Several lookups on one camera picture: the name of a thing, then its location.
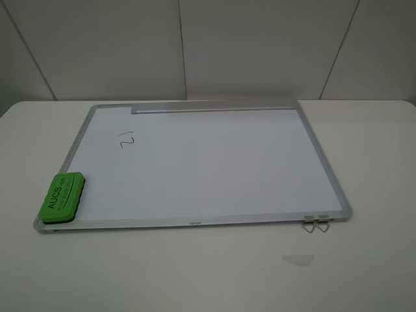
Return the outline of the green whiteboard eraser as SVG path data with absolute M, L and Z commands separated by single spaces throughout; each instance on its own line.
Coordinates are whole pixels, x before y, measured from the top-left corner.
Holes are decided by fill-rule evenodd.
M 47 191 L 38 218 L 44 224 L 63 224 L 75 219 L 85 186 L 80 172 L 57 174 Z

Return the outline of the metal hanging clip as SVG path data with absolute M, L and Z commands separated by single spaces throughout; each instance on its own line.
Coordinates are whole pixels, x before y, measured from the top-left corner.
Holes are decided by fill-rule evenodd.
M 318 215 L 318 218 L 315 222 L 315 226 L 322 233 L 327 233 L 332 221 L 333 219 L 330 218 L 329 215 L 326 215 L 326 214 Z
M 302 222 L 302 228 L 308 232 L 314 232 L 316 228 L 316 219 L 314 216 L 304 216 L 304 221 Z

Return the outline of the white whiteboard aluminium frame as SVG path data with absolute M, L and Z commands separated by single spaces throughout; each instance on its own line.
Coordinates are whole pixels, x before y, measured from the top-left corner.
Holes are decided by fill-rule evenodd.
M 85 185 L 41 233 L 299 223 L 352 208 L 297 100 L 94 105 L 59 170 Z

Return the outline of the right metal hanging clip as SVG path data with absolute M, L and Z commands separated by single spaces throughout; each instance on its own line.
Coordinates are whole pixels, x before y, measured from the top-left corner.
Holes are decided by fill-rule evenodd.
M 330 218 L 329 215 L 326 215 L 326 214 L 318 215 L 318 218 L 315 222 L 315 226 L 322 233 L 327 233 L 332 221 L 333 219 Z

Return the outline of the clear tape piece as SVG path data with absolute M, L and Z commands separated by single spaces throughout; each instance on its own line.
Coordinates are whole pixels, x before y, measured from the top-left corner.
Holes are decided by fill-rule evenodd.
M 310 267 L 315 256 L 313 254 L 283 255 L 282 259 L 297 267 Z

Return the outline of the left metal hanging clip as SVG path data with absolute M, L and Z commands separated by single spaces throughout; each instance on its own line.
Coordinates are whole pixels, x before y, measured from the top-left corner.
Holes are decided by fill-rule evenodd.
M 314 232 L 316 228 L 316 219 L 314 216 L 304 216 L 304 221 L 302 222 L 302 228 L 308 232 Z

